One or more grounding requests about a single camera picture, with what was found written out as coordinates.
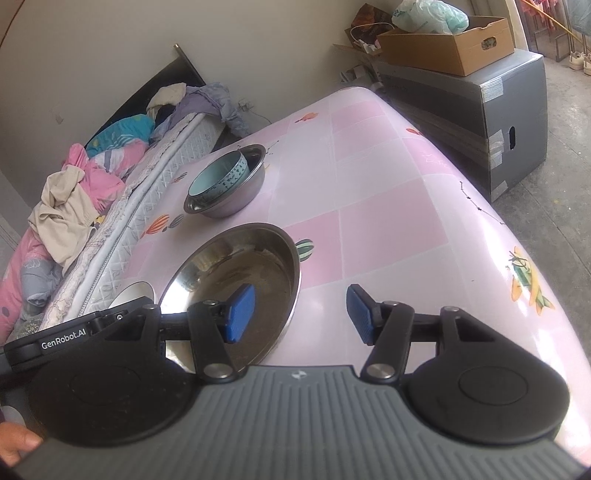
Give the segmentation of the person's hand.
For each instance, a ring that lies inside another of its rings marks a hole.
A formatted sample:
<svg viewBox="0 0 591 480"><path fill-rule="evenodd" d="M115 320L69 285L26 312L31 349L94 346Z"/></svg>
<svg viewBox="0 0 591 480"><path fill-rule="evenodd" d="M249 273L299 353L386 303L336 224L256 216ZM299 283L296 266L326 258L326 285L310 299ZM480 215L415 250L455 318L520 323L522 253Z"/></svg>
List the person's hand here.
<svg viewBox="0 0 591 480"><path fill-rule="evenodd" d="M42 442L39 435L20 424L0 424L0 457L9 467L20 462L22 452L29 453Z"/></svg>

